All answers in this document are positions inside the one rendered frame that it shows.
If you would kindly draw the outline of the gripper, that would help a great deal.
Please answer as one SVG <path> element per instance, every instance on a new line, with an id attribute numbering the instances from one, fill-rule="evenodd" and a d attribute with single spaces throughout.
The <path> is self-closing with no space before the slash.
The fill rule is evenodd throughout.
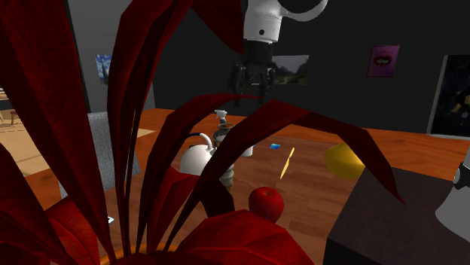
<path id="1" fill-rule="evenodd" d="M 260 75 L 260 96 L 266 96 L 272 89 L 276 70 L 272 61 L 274 44 L 263 41 L 246 41 L 246 57 L 243 64 L 233 65 L 230 72 L 230 88 L 237 95 L 243 95 L 244 87 L 250 84 L 256 74 Z"/>

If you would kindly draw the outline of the yellow knife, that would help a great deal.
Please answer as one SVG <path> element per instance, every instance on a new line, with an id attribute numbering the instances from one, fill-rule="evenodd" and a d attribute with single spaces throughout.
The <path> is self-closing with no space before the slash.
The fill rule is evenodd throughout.
<path id="1" fill-rule="evenodd" d="M 288 167 L 289 167 L 290 159 L 291 159 L 291 157 L 292 157 L 292 155 L 293 155 L 294 152 L 295 152 L 295 148 L 293 147 L 293 148 L 291 149 L 291 151 L 290 151 L 290 154 L 289 154 L 289 156 L 288 156 L 286 162 L 285 162 L 285 165 L 283 166 L 283 169 L 282 169 L 282 172 L 281 172 L 281 174 L 280 174 L 279 180 L 282 179 L 283 176 L 285 175 L 285 173 L 286 173 L 286 171 L 287 171 L 287 169 L 288 169 Z"/>

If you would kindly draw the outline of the white teapot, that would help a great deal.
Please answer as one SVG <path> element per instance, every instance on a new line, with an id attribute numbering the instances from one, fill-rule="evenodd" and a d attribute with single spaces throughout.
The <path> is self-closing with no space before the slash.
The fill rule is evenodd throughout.
<path id="1" fill-rule="evenodd" d="M 216 149 L 212 146 L 211 139 L 204 133 L 193 132 L 188 135 L 200 136 L 205 141 L 205 145 L 192 145 L 184 152 L 180 162 L 180 172 L 191 175 L 201 175 L 204 167 L 212 158 Z"/>

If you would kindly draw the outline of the grey spiral vase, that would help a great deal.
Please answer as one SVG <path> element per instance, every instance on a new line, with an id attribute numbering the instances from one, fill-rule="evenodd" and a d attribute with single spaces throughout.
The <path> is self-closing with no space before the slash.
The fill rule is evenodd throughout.
<path id="1" fill-rule="evenodd" d="M 212 139 L 214 142 L 214 149 L 217 149 L 218 146 L 223 141 L 224 137 L 228 134 L 229 130 L 233 127 L 231 123 L 221 123 L 218 125 L 218 130 L 213 133 Z M 230 191 L 233 186 L 233 168 L 232 164 L 227 171 L 220 177 L 221 183 Z"/>

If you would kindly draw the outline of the yellow bowl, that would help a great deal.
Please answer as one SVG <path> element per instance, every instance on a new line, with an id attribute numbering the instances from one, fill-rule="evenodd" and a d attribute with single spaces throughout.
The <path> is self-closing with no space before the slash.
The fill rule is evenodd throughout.
<path id="1" fill-rule="evenodd" d="M 364 163 L 345 142 L 329 148 L 324 160 L 328 170 L 342 179 L 357 179 L 365 170 Z"/>

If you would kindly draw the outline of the red apple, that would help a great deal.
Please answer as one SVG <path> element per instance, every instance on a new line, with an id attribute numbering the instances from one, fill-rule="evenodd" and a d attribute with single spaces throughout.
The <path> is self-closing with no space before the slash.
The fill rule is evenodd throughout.
<path id="1" fill-rule="evenodd" d="M 285 203 L 282 195 L 271 187 L 259 187 L 249 195 L 249 211 L 276 223 L 282 215 Z"/>

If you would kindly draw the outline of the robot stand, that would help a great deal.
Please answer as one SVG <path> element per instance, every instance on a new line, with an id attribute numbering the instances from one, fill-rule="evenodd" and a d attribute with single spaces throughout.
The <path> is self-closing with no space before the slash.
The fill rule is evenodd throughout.
<path id="1" fill-rule="evenodd" d="M 451 181 L 393 173 L 404 200 L 365 170 L 328 234 L 323 265 L 470 265 L 470 242 L 435 217 Z"/>

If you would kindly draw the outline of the red-leaved plant in orange pot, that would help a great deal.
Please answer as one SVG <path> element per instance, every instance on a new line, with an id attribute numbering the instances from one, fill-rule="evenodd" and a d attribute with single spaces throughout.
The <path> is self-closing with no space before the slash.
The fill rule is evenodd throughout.
<path id="1" fill-rule="evenodd" d="M 137 239 L 129 201 L 136 134 L 160 53 L 188 10 L 231 49 L 244 51 L 240 0 L 132 0 L 121 15 L 108 78 L 108 122 L 124 255 L 111 243 L 84 104 L 78 52 L 63 0 L 0 0 L 0 87 L 67 192 L 43 209 L 0 144 L 0 265 L 313 265 L 288 232 L 236 210 L 221 175 L 250 146 L 289 124 L 340 136 L 390 192 L 395 179 L 361 128 L 271 100 L 238 123 L 201 175 L 172 161 L 195 124 L 231 94 L 197 96 L 165 120 L 148 158 Z"/>

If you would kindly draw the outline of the landscape wall picture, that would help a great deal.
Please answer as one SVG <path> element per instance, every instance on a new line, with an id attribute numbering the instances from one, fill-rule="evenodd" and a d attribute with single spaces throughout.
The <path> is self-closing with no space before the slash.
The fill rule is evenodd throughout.
<path id="1" fill-rule="evenodd" d="M 274 56 L 274 84 L 306 85 L 308 60 L 308 55 Z"/>

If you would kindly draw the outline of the purple lips wall picture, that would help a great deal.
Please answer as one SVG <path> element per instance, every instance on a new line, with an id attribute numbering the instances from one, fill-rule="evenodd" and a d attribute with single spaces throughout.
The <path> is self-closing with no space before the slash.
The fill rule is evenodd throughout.
<path id="1" fill-rule="evenodd" d="M 399 45 L 374 45 L 368 65 L 368 78 L 392 78 L 398 58 Z"/>

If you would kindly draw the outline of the blue starry wall picture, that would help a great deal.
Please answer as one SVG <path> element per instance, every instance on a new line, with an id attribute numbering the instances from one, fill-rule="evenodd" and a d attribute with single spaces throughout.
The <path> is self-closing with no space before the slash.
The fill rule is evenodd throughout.
<path id="1" fill-rule="evenodd" d="M 96 67 L 101 85 L 108 85 L 109 67 L 111 65 L 111 55 L 96 54 Z"/>

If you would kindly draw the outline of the large dark wall picture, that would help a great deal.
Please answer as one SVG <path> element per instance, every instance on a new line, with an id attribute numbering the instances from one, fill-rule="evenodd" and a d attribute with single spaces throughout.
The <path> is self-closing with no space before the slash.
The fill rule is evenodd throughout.
<path id="1" fill-rule="evenodd" d="M 470 141 L 470 54 L 444 56 L 426 133 Z"/>

